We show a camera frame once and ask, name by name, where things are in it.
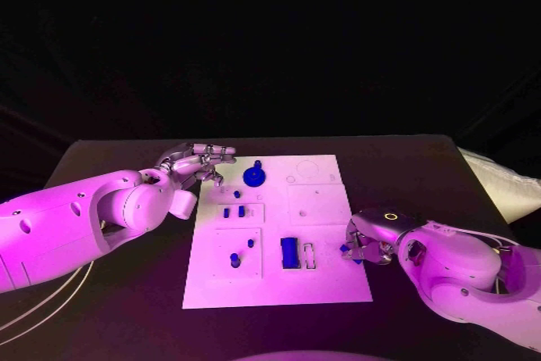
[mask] robotic hand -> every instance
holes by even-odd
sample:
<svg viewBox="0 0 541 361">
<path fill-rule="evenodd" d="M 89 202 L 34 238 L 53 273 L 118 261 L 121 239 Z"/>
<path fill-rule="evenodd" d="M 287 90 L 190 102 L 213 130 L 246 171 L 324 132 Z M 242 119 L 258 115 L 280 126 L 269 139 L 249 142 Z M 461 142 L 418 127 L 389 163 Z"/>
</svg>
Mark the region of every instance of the robotic hand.
<svg viewBox="0 0 541 361">
<path fill-rule="evenodd" d="M 196 180 L 222 184 L 213 166 L 235 149 L 181 144 L 151 169 L 122 170 L 36 191 L 0 205 L 0 292 L 55 279 L 153 230 L 187 219 Z"/>
<path fill-rule="evenodd" d="M 471 234 L 500 246 L 492 248 Z M 386 264 L 395 254 L 420 298 L 440 316 L 486 327 L 539 352 L 541 250 L 502 246 L 499 240 L 512 243 L 389 209 L 365 209 L 350 219 L 342 257 Z"/>
</svg>

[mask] puzzle board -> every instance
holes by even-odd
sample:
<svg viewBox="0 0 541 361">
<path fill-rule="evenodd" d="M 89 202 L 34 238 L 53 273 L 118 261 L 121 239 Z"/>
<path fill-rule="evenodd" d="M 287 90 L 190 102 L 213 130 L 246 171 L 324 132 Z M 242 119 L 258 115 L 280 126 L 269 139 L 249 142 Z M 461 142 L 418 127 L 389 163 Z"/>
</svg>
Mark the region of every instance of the puzzle board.
<svg viewBox="0 0 541 361">
<path fill-rule="evenodd" d="M 265 183 L 251 188 L 242 173 L 255 160 Z M 223 186 L 200 187 L 183 309 L 372 301 L 363 264 L 343 260 L 339 251 L 352 213 L 334 155 L 238 157 L 219 173 Z M 281 267 L 282 238 L 297 238 L 300 269 Z"/>
</svg>

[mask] white pillow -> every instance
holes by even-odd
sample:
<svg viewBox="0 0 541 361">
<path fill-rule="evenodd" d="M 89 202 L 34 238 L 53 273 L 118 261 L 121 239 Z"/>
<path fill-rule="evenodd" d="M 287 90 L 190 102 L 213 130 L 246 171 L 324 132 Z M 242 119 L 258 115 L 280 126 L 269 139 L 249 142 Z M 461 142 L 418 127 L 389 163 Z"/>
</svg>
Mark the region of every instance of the white pillow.
<svg viewBox="0 0 541 361">
<path fill-rule="evenodd" d="M 487 157 L 458 148 L 508 223 L 541 207 L 541 180 L 520 176 Z"/>
</svg>

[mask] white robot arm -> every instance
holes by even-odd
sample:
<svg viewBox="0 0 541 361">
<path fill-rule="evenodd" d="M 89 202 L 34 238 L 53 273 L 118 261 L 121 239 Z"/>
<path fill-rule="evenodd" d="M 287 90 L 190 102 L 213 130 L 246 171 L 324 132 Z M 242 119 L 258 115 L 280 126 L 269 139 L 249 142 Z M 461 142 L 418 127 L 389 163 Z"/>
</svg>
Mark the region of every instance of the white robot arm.
<svg viewBox="0 0 541 361">
<path fill-rule="evenodd" d="M 122 170 L 36 191 L 0 205 L 0 292 L 55 279 L 151 231 L 167 213 L 187 219 L 196 180 L 235 149 L 181 144 L 154 168 Z"/>
<path fill-rule="evenodd" d="M 500 246 L 492 248 L 471 234 Z M 365 209 L 349 222 L 342 257 L 386 264 L 395 254 L 420 298 L 440 316 L 486 327 L 539 352 L 541 251 L 502 246 L 500 239 L 509 241 L 418 222 L 389 209 Z M 492 293 L 499 281 L 505 294 Z"/>
</svg>

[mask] table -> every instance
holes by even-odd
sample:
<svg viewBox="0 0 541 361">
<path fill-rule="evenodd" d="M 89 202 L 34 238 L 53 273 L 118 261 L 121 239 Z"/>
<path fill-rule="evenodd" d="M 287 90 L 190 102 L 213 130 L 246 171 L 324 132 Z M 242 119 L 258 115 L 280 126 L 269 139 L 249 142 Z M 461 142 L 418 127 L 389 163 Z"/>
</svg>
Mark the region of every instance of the table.
<svg viewBox="0 0 541 361">
<path fill-rule="evenodd" d="M 47 187 L 115 170 L 151 167 L 163 151 L 180 142 L 78 141 Z M 334 154 L 352 211 L 394 204 L 441 223 L 512 238 L 445 136 L 197 142 L 233 146 L 238 155 Z M 199 184 L 192 190 L 199 192 Z M 187 221 L 168 215 L 154 231 L 95 261 L 68 306 L 0 348 L 0 359 L 219 360 L 294 349 L 415 360 L 538 358 L 538 353 L 487 329 L 438 317 L 421 302 L 396 261 L 388 266 L 366 264 L 373 302 L 181 310 L 193 220 L 193 215 Z M 63 281 L 65 277 L 0 295 L 3 323 Z M 42 317 L 59 302 L 43 308 Z"/>
</svg>

